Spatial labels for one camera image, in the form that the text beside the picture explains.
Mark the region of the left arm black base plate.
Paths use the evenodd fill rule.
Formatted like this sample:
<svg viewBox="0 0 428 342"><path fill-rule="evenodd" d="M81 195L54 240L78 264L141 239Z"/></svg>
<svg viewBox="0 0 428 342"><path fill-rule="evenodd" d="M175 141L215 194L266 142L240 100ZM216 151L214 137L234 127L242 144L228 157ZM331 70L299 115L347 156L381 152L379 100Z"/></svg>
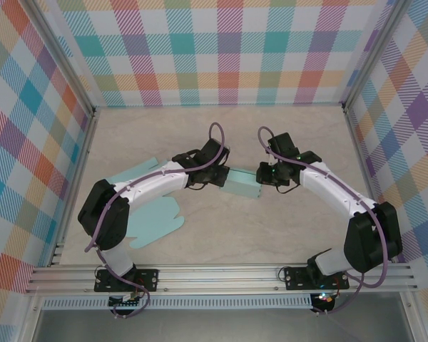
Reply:
<svg viewBox="0 0 428 342"><path fill-rule="evenodd" d="M99 269L95 273L95 292L132 292L135 287L114 277L108 270ZM158 285L157 269L131 269L123 276L127 281L143 286L149 292L154 292Z"/></svg>

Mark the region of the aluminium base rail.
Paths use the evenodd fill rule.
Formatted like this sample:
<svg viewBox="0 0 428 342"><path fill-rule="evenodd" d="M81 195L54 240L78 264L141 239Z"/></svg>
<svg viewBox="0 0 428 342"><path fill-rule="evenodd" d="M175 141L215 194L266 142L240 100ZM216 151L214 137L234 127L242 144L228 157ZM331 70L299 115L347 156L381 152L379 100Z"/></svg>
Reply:
<svg viewBox="0 0 428 342"><path fill-rule="evenodd" d="M279 264L160 265L157 294L283 294ZM96 265L56 265L36 268L28 295L92 294Z"/></svg>

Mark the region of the aluminium back rail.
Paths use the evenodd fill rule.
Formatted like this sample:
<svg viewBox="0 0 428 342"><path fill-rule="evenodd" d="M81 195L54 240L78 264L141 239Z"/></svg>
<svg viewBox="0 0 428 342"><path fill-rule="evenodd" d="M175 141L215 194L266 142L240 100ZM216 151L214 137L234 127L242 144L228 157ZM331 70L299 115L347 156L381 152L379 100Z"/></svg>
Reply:
<svg viewBox="0 0 428 342"><path fill-rule="evenodd" d="M124 106L96 106L95 111L100 111L103 109L111 110L122 110L122 109L161 109L161 108L234 108L238 106L246 107L310 107L310 106L328 106L341 108L342 103L329 103L329 102L319 102L319 103L227 103L227 104L218 104L218 103L199 103L199 104L185 104L185 105L124 105Z"/></svg>

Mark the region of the aluminium frame post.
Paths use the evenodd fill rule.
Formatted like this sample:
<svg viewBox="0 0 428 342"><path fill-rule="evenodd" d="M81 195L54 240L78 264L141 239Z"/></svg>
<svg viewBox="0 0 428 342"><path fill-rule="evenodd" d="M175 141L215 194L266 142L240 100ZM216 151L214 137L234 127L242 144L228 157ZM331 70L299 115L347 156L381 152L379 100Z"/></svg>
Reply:
<svg viewBox="0 0 428 342"><path fill-rule="evenodd" d="M31 22L36 27L36 30L42 37L46 48L56 62L56 65L61 69L62 74L66 77L68 84L80 100L81 105L87 111L89 116L93 118L96 113L95 106L87 95L81 81L79 80L74 68L72 67L67 55L65 54L56 34L52 31L46 17L36 0L19 0L24 11L28 14Z"/></svg>
<svg viewBox="0 0 428 342"><path fill-rule="evenodd" d="M342 109L345 115L347 115L355 104L355 101L360 96L362 89L364 88L367 79L373 71L378 60L382 56L389 40L395 32L398 24L405 15L412 0L396 0L391 8L388 17L384 20L383 27L379 30L375 40L372 44L372 49L367 55L363 66L361 67L356 79L354 80L352 87L350 88L347 97L342 102Z"/></svg>

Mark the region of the teal paper box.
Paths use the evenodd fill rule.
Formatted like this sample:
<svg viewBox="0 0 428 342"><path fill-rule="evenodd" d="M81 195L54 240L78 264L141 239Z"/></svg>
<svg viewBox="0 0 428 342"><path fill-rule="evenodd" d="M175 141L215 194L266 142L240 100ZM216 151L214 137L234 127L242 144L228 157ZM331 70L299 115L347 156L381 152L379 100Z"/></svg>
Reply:
<svg viewBox="0 0 428 342"><path fill-rule="evenodd" d="M256 181L253 171L230 168L227 179L220 191L233 195L256 199L261 195L262 185Z"/></svg>

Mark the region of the grey metal panel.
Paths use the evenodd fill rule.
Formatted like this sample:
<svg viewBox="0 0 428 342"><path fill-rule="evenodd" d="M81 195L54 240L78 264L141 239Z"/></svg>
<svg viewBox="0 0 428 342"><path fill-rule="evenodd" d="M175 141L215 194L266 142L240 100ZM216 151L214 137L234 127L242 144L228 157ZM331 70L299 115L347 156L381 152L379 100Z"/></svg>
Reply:
<svg viewBox="0 0 428 342"><path fill-rule="evenodd" d="M108 311L44 311L32 342L414 342L391 310L385 317L345 311L150 310L126 320Z"/></svg>

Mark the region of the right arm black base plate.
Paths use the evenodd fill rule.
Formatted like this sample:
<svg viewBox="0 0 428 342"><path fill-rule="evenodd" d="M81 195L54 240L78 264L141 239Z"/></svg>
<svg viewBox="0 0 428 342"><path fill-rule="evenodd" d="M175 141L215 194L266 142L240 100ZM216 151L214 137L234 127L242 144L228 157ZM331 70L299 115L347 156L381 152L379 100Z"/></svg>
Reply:
<svg viewBox="0 0 428 342"><path fill-rule="evenodd" d="M347 275L343 272L325 276L319 271L310 271L304 267L285 267L285 286L290 290L338 290L349 289Z"/></svg>

